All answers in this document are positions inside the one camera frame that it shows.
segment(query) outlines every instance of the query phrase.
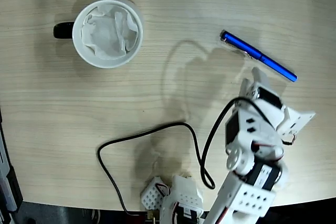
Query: red wire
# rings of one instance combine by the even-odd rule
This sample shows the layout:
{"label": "red wire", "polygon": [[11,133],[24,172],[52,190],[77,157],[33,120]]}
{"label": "red wire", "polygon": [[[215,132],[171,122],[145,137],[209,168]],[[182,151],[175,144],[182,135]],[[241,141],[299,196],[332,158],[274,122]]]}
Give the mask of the red wire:
{"label": "red wire", "polygon": [[175,214],[176,214],[177,207],[178,207],[178,202],[175,203],[175,206],[173,208],[172,224],[175,224]]}
{"label": "red wire", "polygon": [[163,187],[167,188],[167,189],[169,190],[169,194],[170,194],[170,188],[169,188],[169,186],[167,186],[167,185],[165,185],[165,184],[161,184],[161,183],[156,183],[156,184],[155,184],[155,187],[161,192],[162,196],[165,196],[165,195],[164,195],[164,193],[158,188],[158,186],[163,186]]}
{"label": "red wire", "polygon": [[222,221],[222,219],[224,218],[226,212],[227,212],[227,207],[224,208],[222,214],[220,215],[220,217],[216,220],[216,223],[215,224],[220,224],[220,222]]}

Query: mounting hole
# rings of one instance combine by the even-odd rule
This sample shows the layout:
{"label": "mounting hole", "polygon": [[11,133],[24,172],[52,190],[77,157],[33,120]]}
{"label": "mounting hole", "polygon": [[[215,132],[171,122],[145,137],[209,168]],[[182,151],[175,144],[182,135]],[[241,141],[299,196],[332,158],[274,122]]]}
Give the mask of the mounting hole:
{"label": "mounting hole", "polygon": [[249,133],[253,133],[253,132],[256,131],[256,129],[255,129],[254,127],[251,127],[251,128],[248,128],[247,131],[248,131]]}
{"label": "mounting hole", "polygon": [[253,122],[254,122],[254,119],[253,119],[253,118],[247,119],[246,122],[247,122],[247,123],[253,123]]}

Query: blue pen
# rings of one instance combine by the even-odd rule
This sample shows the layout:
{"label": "blue pen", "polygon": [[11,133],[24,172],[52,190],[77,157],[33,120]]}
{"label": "blue pen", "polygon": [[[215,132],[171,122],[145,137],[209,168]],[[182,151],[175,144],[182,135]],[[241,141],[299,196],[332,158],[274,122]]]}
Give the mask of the blue pen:
{"label": "blue pen", "polygon": [[243,40],[237,38],[233,34],[230,34],[227,31],[223,31],[220,34],[220,39],[223,42],[225,42],[227,44],[230,44],[230,45],[244,51],[245,53],[247,53],[251,57],[255,58],[256,60],[261,61],[262,63],[266,64],[270,68],[273,68],[275,71],[277,71],[281,75],[285,76],[289,80],[294,82],[298,79],[298,77],[295,74],[293,74],[291,71],[289,71],[288,69],[286,69],[285,67],[283,67],[279,63],[275,62],[271,58],[267,57],[262,52],[260,52],[258,49],[254,48],[253,46],[249,45],[248,43],[244,42]]}

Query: black cable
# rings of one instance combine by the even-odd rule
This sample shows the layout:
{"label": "black cable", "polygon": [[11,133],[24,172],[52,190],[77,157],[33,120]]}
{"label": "black cable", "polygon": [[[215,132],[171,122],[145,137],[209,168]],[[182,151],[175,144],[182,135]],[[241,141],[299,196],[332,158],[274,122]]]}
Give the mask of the black cable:
{"label": "black cable", "polygon": [[[109,171],[105,167],[104,162],[103,162],[103,160],[101,158],[101,154],[100,154],[101,150],[104,147],[106,147],[108,145],[111,145],[111,144],[116,144],[116,143],[124,142],[124,141],[127,141],[127,140],[139,138],[139,137],[142,137],[142,136],[150,135],[150,134],[155,133],[157,131],[161,131],[161,130],[164,130],[164,129],[167,129],[167,128],[171,128],[171,127],[175,127],[175,126],[184,126],[184,127],[187,127],[189,129],[189,131],[191,132],[191,134],[193,136],[197,160],[198,160],[199,165],[201,165],[201,155],[200,155],[200,153],[199,153],[200,151],[198,149],[198,142],[197,142],[196,133],[195,133],[194,129],[189,124],[187,124],[185,122],[175,122],[175,123],[169,123],[169,124],[166,124],[166,125],[162,125],[162,126],[159,126],[159,127],[154,128],[152,130],[149,130],[149,131],[145,131],[145,132],[137,134],[137,135],[123,137],[123,138],[120,138],[120,139],[117,139],[117,140],[108,141],[108,142],[106,142],[106,143],[104,143],[104,144],[102,144],[101,146],[98,147],[98,150],[97,150],[98,161],[99,161],[101,167],[103,168],[104,172],[106,173],[106,175],[108,176],[108,178],[112,182],[112,184],[113,184],[113,186],[114,186],[114,188],[115,188],[115,190],[116,190],[116,192],[118,194],[121,207],[125,211],[126,214],[131,215],[131,216],[137,216],[137,215],[133,215],[133,214],[129,213],[128,210],[126,209],[126,206],[125,206],[124,201],[122,199],[122,196],[121,196],[121,193],[119,191],[119,188],[118,188],[116,182],[114,181],[114,179],[112,178],[111,174],[109,173]],[[211,178],[210,174],[207,172],[207,170],[205,168],[203,169],[203,172],[204,172],[204,176],[207,177],[207,179],[210,181],[210,183],[212,185],[215,185],[213,179]]]}
{"label": "black cable", "polygon": [[208,153],[208,150],[209,150],[209,147],[210,147],[210,144],[211,144],[211,141],[219,127],[219,125],[221,124],[224,116],[226,115],[226,113],[229,111],[229,109],[238,101],[245,101],[249,104],[251,104],[253,106],[253,108],[256,109],[256,111],[260,114],[260,116],[262,117],[262,119],[264,119],[268,124],[270,124],[272,126],[272,124],[269,122],[269,120],[267,119],[267,117],[265,116],[265,114],[261,111],[261,109],[255,105],[255,103],[253,101],[251,101],[250,99],[248,98],[245,98],[245,97],[236,97],[236,98],[233,98],[231,101],[229,101],[229,103],[224,107],[224,109],[222,110],[222,112],[220,113],[219,117],[217,118],[214,126],[212,127],[210,133],[209,133],[209,136],[208,136],[208,139],[205,143],[205,146],[204,146],[204,149],[203,149],[203,153],[202,153],[202,158],[201,158],[201,163],[200,163],[200,166],[201,166],[201,178],[202,178],[202,181],[204,183],[204,185],[209,188],[209,189],[215,189],[216,185],[213,181],[210,181],[210,184],[208,183],[208,181],[206,181],[206,176],[205,176],[205,160],[206,160],[206,155]]}

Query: pen clip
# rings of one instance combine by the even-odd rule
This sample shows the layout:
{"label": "pen clip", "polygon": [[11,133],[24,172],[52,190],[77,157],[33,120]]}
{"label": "pen clip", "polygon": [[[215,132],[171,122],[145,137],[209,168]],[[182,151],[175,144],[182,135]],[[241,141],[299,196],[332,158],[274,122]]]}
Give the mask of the pen clip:
{"label": "pen clip", "polygon": [[228,45],[228,46],[231,46],[231,47],[233,47],[233,48],[239,50],[240,52],[242,52],[245,56],[247,56],[247,57],[250,58],[251,60],[254,60],[254,58],[253,58],[251,55],[249,55],[248,52],[243,51],[243,50],[239,49],[238,47],[232,45],[231,43],[227,42],[226,39],[221,39],[221,41],[222,41],[224,44],[226,44],[226,45]]}

